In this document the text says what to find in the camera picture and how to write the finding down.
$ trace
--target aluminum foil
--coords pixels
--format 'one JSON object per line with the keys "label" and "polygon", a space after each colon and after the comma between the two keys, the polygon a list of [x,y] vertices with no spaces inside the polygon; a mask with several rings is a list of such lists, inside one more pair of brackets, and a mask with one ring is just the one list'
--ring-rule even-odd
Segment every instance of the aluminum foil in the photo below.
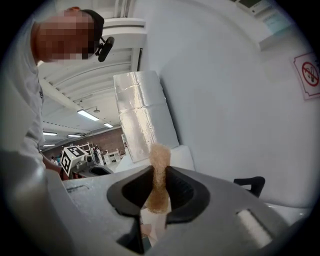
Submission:
{"label": "aluminum foil", "polygon": [[153,143],[179,146],[166,98],[155,71],[113,76],[120,122],[134,163],[149,157]]}

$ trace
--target brick wall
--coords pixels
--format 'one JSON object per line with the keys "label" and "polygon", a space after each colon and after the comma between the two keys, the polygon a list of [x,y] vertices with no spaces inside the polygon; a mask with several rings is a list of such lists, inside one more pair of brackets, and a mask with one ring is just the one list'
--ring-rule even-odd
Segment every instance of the brick wall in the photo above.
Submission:
{"label": "brick wall", "polygon": [[[102,152],[102,155],[105,154],[105,150],[108,150],[109,152],[116,151],[118,149],[119,151],[125,150],[124,143],[121,138],[121,134],[123,134],[122,129],[114,129],[110,131],[106,131],[104,133],[100,133],[97,135],[93,135],[90,137],[85,137],[82,139],[78,139],[72,142],[68,142],[64,144],[63,146],[69,147],[70,144],[72,143],[74,146],[77,145],[83,145],[86,143],[91,143],[93,142],[93,146],[95,147],[96,145],[99,147],[99,149]],[[43,154],[48,158],[51,159],[52,156],[58,156],[64,148],[62,146],[55,147],[53,149],[47,150],[43,152]]]}

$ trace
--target fluorescent light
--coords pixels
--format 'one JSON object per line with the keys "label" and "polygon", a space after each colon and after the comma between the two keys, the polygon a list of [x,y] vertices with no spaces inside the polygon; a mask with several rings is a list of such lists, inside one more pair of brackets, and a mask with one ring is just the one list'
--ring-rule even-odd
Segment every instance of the fluorescent light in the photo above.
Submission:
{"label": "fluorescent light", "polygon": [[44,131],[43,135],[50,135],[50,136],[56,136],[57,133],[56,132],[48,132],[48,131]]}
{"label": "fluorescent light", "polygon": [[93,116],[92,114],[89,114],[87,111],[84,111],[83,109],[79,110],[77,113],[80,115],[83,115],[84,117],[89,118],[93,121],[99,120],[99,118],[96,118],[95,116]]}
{"label": "fluorescent light", "polygon": [[109,124],[109,123],[104,123],[104,125],[106,126],[106,127],[109,127],[109,128],[112,128],[113,126],[111,125],[111,124]]}

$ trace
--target black and white marker cube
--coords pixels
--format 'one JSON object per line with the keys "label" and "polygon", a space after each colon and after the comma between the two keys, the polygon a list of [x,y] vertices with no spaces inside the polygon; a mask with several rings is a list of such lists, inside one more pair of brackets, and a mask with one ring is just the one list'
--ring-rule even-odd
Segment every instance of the black and white marker cube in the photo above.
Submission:
{"label": "black and white marker cube", "polygon": [[66,175],[69,176],[71,168],[87,155],[89,154],[78,146],[65,147],[62,153],[61,166]]}

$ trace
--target red circle sign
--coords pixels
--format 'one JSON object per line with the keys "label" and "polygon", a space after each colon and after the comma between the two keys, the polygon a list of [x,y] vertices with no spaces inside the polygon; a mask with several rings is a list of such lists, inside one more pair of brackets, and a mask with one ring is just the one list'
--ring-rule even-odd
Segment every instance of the red circle sign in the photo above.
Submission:
{"label": "red circle sign", "polygon": [[319,75],[316,67],[310,62],[305,62],[302,65],[302,74],[304,80],[313,87],[319,84]]}

